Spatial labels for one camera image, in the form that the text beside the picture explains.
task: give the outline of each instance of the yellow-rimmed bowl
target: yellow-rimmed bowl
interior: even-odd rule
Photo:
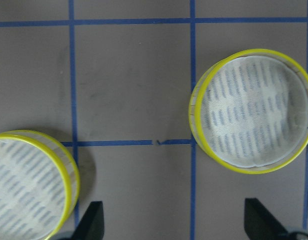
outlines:
[[[60,142],[31,130],[0,134],[0,240],[49,239],[79,191],[78,168]]]
[[[308,143],[308,74],[281,52],[244,50],[206,71],[188,113],[197,144],[218,163],[269,173]]]

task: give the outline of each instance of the white mesh fabric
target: white mesh fabric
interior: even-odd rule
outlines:
[[[201,122],[215,154],[234,166],[278,162],[304,139],[308,98],[299,77],[267,56],[240,57],[213,77],[202,99]]]
[[[50,233],[64,210],[62,177],[38,148],[0,140],[0,240],[36,240]]]

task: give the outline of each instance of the yellow rim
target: yellow rim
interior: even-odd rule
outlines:
[[[262,49],[262,48],[256,48],[256,49],[249,49],[249,50],[244,50],[244,51],[240,51],[238,53],[235,53],[223,60],[221,60],[220,62],[218,62],[216,65],[213,66],[213,69],[210,71],[210,73],[206,76],[205,79],[201,79],[200,81],[203,81],[200,89],[198,90],[197,93],[197,98],[196,98],[196,103],[195,103],[195,107],[194,107],[194,124],[195,124],[195,128],[196,128],[196,134],[197,134],[197,138],[196,141],[201,143],[201,147],[203,148],[203,150],[209,155],[211,156],[214,160],[216,160],[219,164],[223,165],[224,167],[235,171],[235,172],[239,172],[239,173],[243,173],[243,174],[264,174],[264,173],[269,173],[269,172],[273,172],[275,170],[278,170],[284,166],[286,166],[287,164],[289,164],[291,161],[293,161],[301,152],[302,150],[306,147],[307,143],[308,143],[308,134],[305,138],[305,140],[303,141],[303,143],[301,144],[301,146],[299,147],[299,149],[294,153],[294,155],[288,159],[287,161],[274,166],[272,168],[269,169],[263,169],[263,170],[249,170],[248,168],[241,168],[241,167],[236,167],[233,166],[225,161],[223,161],[221,158],[219,158],[214,151],[212,150],[212,148],[209,146],[209,144],[207,143],[207,140],[204,136],[203,133],[203,128],[202,128],[202,122],[201,122],[201,107],[202,107],[202,99],[205,93],[206,88],[208,87],[208,85],[210,84],[211,80],[213,79],[214,75],[228,62],[239,58],[239,57],[247,57],[247,56],[251,56],[251,55],[256,55],[256,54],[263,54],[263,55],[271,55],[273,56],[277,56],[280,57],[281,59],[285,60],[287,63],[292,64],[294,67],[296,67],[299,72],[303,75],[303,77],[305,78],[307,84],[308,84],[308,74],[306,73],[306,71],[301,67],[301,65],[299,65],[294,59],[290,58],[289,56],[278,52],[278,51],[274,51],[274,50],[269,50],[269,49]]]
[[[40,131],[34,131],[34,130],[13,130],[13,131],[9,131],[8,133],[16,133],[16,132],[26,132],[26,133],[33,133],[33,134],[37,134],[40,135],[44,138],[47,138],[48,140],[50,140],[51,142],[53,142],[54,144],[56,144],[60,149],[62,149],[62,151],[64,152],[64,154],[67,156],[67,158],[69,159],[73,170],[74,170],[74,174],[75,174],[75,178],[76,178],[76,195],[75,195],[75,200],[74,200],[74,207],[79,199],[79,195],[80,195],[80,190],[81,190],[81,178],[80,178],[80,173],[79,173],[79,169],[78,166],[75,163],[75,160],[73,158],[73,156],[71,155],[71,153],[66,149],[65,146],[63,146],[58,140],[56,140],[54,137],[47,135],[43,132]],[[68,216],[70,216],[70,214],[72,213],[72,211],[74,210],[74,207],[71,208],[71,210],[68,213]]]
[[[65,166],[63,165],[61,159],[51,150],[49,149],[47,146],[45,146],[43,143],[27,137],[27,136],[20,136],[20,135],[13,135],[13,134],[7,134],[7,133],[1,133],[0,134],[0,140],[2,139],[11,139],[11,140],[16,140],[16,141],[21,141],[27,144],[30,144],[38,149],[40,149],[43,153],[45,153],[55,164],[56,168],[58,169],[61,178],[63,180],[64,183],[64,190],[65,190],[65,203],[64,203],[64,210],[63,213],[61,215],[60,220],[58,221],[56,228],[48,234],[48,236],[46,237],[46,239],[49,239],[51,236],[53,236],[55,233],[57,233],[62,225],[64,224],[64,222],[67,220],[68,218],[68,212],[70,210],[70,206],[71,206],[71,199],[72,199],[72,187],[71,187],[71,181],[70,181],[70,176],[65,168]]]

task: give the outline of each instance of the gray floor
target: gray floor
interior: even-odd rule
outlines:
[[[273,49],[308,70],[308,1],[194,2],[191,43],[189,0],[0,0],[0,132],[79,146],[79,209],[61,233],[90,201],[104,203],[106,240],[247,240],[246,197],[308,225],[305,152],[272,173],[235,173],[199,147],[193,157],[187,117],[191,70],[199,79],[235,52]]]

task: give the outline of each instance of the black object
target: black object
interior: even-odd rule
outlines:
[[[245,199],[244,230],[250,240],[308,240],[305,232],[288,232],[257,198]]]
[[[59,240],[102,240],[104,237],[104,212],[101,201],[92,201],[71,238]]]

